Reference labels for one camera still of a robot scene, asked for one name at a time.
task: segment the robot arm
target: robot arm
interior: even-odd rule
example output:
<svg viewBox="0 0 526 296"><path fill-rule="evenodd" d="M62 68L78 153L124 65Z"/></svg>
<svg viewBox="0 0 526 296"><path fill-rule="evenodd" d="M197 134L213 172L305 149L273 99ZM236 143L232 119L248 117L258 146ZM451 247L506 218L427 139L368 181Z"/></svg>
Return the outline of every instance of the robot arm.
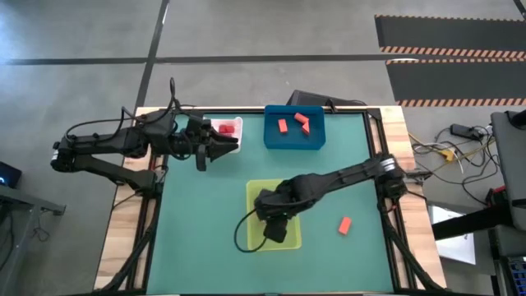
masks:
<svg viewBox="0 0 526 296"><path fill-rule="evenodd" d="M200 113L186 113L188 124L180 132L174 110L159 110L141 116L133 127L122 128L113 135L69 136L53 144L51 166L59 172L86 171L106 177L114 183L127 183L136 191L153 192L156 175L149 170L133 171L99 160L92 155L121 154L141 158L148 147L156 155L172 155L185 160L196 156L196 166L206 170L206 159L214 161L238 148L238 139L223 136Z"/></svg>
<svg viewBox="0 0 526 296"><path fill-rule="evenodd" d="M298 175L283 181L273 192L262 190L254 200L254 207L259 220L266 221L264 236L282 243L287 234L287 220L313 207L326 193L373 178L379 180L383 197L398 199L407 191L404 171L393 155L377 155L324 175Z"/></svg>

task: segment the blue tray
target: blue tray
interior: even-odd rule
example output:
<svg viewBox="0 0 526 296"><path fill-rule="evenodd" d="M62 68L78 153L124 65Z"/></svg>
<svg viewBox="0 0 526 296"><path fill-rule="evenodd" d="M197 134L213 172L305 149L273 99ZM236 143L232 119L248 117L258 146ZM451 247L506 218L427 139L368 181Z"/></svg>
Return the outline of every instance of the blue tray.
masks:
<svg viewBox="0 0 526 296"><path fill-rule="evenodd" d="M310 135L302 132L302 124L294 119L301 113L309 118ZM278 120L287 121L288 132L279 132ZM265 107L264 142L268 149L319 150L325 144L325 118L320 106L283 106Z"/></svg>

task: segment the gray floor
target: gray floor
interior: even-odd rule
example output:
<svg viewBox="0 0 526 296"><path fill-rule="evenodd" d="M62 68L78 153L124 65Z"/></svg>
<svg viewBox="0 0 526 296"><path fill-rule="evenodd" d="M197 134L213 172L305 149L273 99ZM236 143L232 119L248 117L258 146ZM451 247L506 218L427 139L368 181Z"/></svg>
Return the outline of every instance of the gray floor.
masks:
<svg viewBox="0 0 526 296"><path fill-rule="evenodd" d="M0 59L145 57L160 3L0 2ZM511 0L172 0L157 56L379 53L374 14L520 18ZM0 66L0 123L5 127L0 131L0 160L24 171L21 190L67 204L61 219L43 218L52 236L46 243L32 244L18 294L91 290L115 186L88 173L54 172L49 167L51 145L74 123L117 117L122 105L132 109L143 69L143 65ZM282 104L295 89L374 105L395 103L383 62L158 65L146 106L168 103L171 76L184 104ZM486 126L491 112L507 109L520 108L405 109L404 113L409 131L431 141L451 123ZM97 128L110 132L113 127ZM122 161L118 156L109 159ZM438 158L421 161L431 167L441 163ZM466 169L466 175L473 172ZM451 180L462 178L455 165L439 173ZM497 175L470 185L469 190L481 197L489 187L501 184ZM424 190L431 201L465 210L478 208L460 187L430 179ZM485 238L477 235L477 266L443 261L454 291L491 292Z"/></svg>

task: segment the yellow tray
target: yellow tray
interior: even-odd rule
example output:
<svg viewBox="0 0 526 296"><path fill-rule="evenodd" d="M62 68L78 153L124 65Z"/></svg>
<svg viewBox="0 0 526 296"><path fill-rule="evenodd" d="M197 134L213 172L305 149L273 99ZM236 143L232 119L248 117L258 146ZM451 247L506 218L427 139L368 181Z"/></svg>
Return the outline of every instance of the yellow tray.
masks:
<svg viewBox="0 0 526 296"><path fill-rule="evenodd" d="M275 190L282 182L281 179L250 180L247 182L247 213L254 209L254 200L260 194L261 189ZM247 219L247 246L248 249L258 247L263 239L265 222L257 219L254 213ZM287 223L287 236L282 243L267 239L265 245L259 251L294 250L302 246L302 232L299 227L299 217L296 215Z"/></svg>

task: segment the black and orange striped mat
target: black and orange striped mat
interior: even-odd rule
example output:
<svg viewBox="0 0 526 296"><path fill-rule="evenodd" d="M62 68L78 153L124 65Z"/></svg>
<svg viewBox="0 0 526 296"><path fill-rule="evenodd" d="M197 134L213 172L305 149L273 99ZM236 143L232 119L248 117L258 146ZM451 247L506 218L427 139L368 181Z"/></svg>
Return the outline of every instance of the black and orange striped mat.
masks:
<svg viewBox="0 0 526 296"><path fill-rule="evenodd" d="M470 58L526 57L526 21L376 15L385 53Z"/></svg>
<svg viewBox="0 0 526 296"><path fill-rule="evenodd" d="M435 58L385 64L394 99L402 106L526 104L523 58Z"/></svg>
<svg viewBox="0 0 526 296"><path fill-rule="evenodd" d="M407 107L526 104L526 22L375 16L394 99Z"/></svg>

